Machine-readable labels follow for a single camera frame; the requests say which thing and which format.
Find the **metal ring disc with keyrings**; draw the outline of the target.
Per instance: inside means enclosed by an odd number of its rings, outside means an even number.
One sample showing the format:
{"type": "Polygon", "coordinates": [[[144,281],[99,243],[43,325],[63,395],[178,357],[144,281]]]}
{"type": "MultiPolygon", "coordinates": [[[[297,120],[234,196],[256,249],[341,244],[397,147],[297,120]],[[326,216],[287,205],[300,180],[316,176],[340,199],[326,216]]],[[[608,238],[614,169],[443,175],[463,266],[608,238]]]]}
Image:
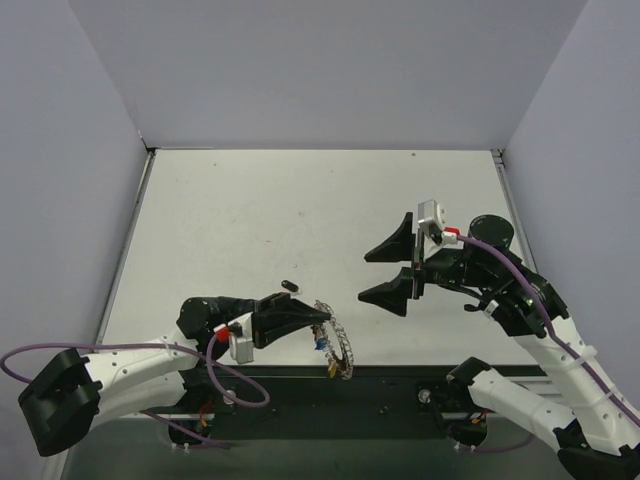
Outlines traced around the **metal ring disc with keyrings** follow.
{"type": "Polygon", "coordinates": [[[353,349],[348,335],[344,327],[337,321],[330,305],[316,300],[314,308],[331,314],[329,321],[311,326],[315,346],[316,340],[319,338],[327,338],[329,341],[324,350],[315,350],[323,353],[327,361],[327,370],[330,367],[337,368],[337,373],[333,378],[339,377],[348,381],[353,376],[355,365],[353,349]]]}

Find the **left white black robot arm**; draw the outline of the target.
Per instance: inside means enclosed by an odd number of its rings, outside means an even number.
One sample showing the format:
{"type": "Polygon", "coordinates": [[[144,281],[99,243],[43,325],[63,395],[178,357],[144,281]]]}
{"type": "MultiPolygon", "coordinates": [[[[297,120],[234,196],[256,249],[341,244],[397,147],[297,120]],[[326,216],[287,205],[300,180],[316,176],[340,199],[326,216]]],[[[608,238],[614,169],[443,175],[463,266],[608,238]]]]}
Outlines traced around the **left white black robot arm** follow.
{"type": "Polygon", "coordinates": [[[331,317],[328,308],[284,292],[261,300],[191,297],[175,329],[154,340],[59,347],[27,381],[18,403],[39,455],[50,457],[112,419],[174,405],[196,410],[205,387],[186,376],[189,371],[215,371],[224,354],[237,364],[249,363],[255,350],[331,317]]]}

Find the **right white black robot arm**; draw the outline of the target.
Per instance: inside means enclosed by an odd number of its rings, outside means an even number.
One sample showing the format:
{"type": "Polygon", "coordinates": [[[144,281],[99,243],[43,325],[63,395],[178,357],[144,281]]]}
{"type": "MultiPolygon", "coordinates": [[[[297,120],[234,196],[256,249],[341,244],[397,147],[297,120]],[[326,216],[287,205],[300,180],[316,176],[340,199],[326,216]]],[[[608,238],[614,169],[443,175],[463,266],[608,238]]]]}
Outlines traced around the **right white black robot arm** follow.
{"type": "Polygon", "coordinates": [[[364,256],[403,268],[358,299],[404,317],[428,285],[474,298],[467,311],[483,313],[526,350],[563,401],[543,398],[476,357],[449,372],[452,389],[474,410],[497,413],[544,442],[574,479],[638,478],[638,409],[601,367],[554,287],[511,251],[514,235],[497,215],[476,217],[462,234],[437,214],[407,213],[364,256]]]}

